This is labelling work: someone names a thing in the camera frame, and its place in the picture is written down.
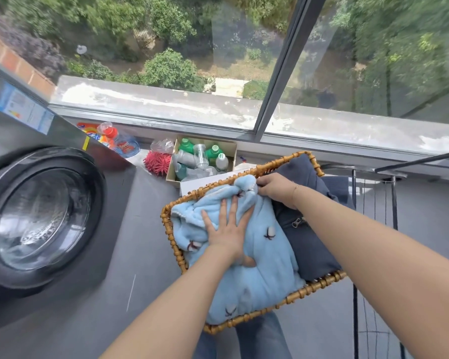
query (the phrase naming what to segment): wicker basket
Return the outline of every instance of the wicker basket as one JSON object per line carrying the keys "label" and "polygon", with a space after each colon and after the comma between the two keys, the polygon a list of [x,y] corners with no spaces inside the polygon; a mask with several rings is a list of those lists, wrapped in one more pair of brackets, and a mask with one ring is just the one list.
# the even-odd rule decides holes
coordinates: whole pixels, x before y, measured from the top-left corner
{"label": "wicker basket", "polygon": [[[252,174],[256,177],[259,177],[264,174],[267,174],[267,173],[277,169],[282,164],[289,162],[292,158],[298,157],[302,154],[307,154],[309,156],[309,159],[311,160],[311,163],[313,164],[313,167],[315,168],[318,176],[323,176],[324,173],[321,170],[321,166],[316,161],[316,158],[314,157],[314,155],[309,151],[300,151],[300,152],[295,152],[291,156],[284,156],[279,159],[268,162],[264,165],[258,165],[253,169],[247,170],[245,172],[241,172],[237,175],[229,177],[226,180],[220,180],[220,181],[208,184],[207,186],[201,187],[198,190],[195,190],[195,191],[189,193],[188,195],[181,197],[178,200],[165,206],[161,211],[160,217],[163,221],[163,225],[165,226],[165,233],[168,235],[168,240],[171,244],[171,248],[173,248],[173,252],[175,254],[176,261],[178,262],[178,265],[180,266],[181,274],[186,272],[186,270],[188,269],[188,264],[184,259],[183,252],[176,245],[175,238],[173,236],[173,224],[171,223],[171,220],[170,220],[171,208],[173,208],[173,206],[175,206],[176,204],[183,203],[185,201],[189,201],[189,200],[198,200],[199,198],[203,197],[204,194],[208,190],[210,190],[214,187],[224,185],[224,184],[233,184],[234,180],[236,178],[238,178],[239,176]],[[293,303],[296,299],[302,299],[305,296],[311,295],[313,292],[316,292],[316,290],[323,289],[323,288],[329,286],[330,284],[332,284],[333,282],[338,282],[339,280],[345,278],[346,276],[347,276],[346,272],[344,272],[344,271],[332,272],[332,273],[326,275],[325,277],[319,278],[312,282],[307,282],[303,288],[299,289],[296,292],[289,294],[283,301],[281,301],[280,303],[278,303],[275,306],[268,307],[263,310],[253,311],[249,314],[239,315],[239,316],[237,316],[233,319],[227,320],[224,323],[219,324],[219,325],[205,324],[204,331],[207,333],[210,333],[210,334],[215,334],[217,332],[222,331],[226,327],[236,326],[243,321],[251,320],[252,318],[254,318],[256,316],[263,315],[269,311],[272,311],[273,309],[278,309],[280,306],[283,306],[284,304]]]}

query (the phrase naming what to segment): washing machine door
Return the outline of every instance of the washing machine door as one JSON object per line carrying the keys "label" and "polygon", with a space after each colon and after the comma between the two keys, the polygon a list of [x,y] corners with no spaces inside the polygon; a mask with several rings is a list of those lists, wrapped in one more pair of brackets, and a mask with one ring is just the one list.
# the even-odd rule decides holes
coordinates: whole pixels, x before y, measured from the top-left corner
{"label": "washing machine door", "polygon": [[86,153],[35,151],[0,170],[0,298],[40,292],[92,238],[104,199]]}

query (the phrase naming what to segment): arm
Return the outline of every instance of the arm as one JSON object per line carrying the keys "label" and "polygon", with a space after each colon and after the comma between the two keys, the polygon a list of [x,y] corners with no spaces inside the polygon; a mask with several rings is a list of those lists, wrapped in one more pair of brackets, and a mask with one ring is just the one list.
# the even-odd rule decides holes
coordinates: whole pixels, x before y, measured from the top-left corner
{"label": "arm", "polygon": [[298,209],[415,358],[449,358],[449,260],[279,174],[260,194]]}
{"label": "arm", "polygon": [[197,262],[166,289],[102,354],[103,359],[191,358],[221,277],[234,262],[256,265],[243,255],[245,229],[252,209],[236,225],[237,198],[226,222],[221,203],[219,228],[203,213],[209,247]]}

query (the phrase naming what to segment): forearm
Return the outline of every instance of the forearm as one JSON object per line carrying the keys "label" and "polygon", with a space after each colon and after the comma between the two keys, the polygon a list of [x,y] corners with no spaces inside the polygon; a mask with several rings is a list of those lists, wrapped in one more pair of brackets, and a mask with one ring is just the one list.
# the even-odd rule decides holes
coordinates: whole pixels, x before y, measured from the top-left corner
{"label": "forearm", "polygon": [[293,201],[411,354],[449,358],[449,260],[309,188]]}
{"label": "forearm", "polygon": [[221,277],[233,259],[208,247],[114,341],[102,358],[191,358]]}

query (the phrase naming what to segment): red cleaning mitt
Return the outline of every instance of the red cleaning mitt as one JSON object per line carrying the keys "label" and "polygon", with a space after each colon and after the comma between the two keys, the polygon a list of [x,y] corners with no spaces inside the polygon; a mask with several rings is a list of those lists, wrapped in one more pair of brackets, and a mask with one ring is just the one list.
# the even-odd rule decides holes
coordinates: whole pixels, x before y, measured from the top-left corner
{"label": "red cleaning mitt", "polygon": [[169,163],[171,162],[170,154],[150,151],[143,160],[146,169],[156,175],[166,176],[168,174]]}

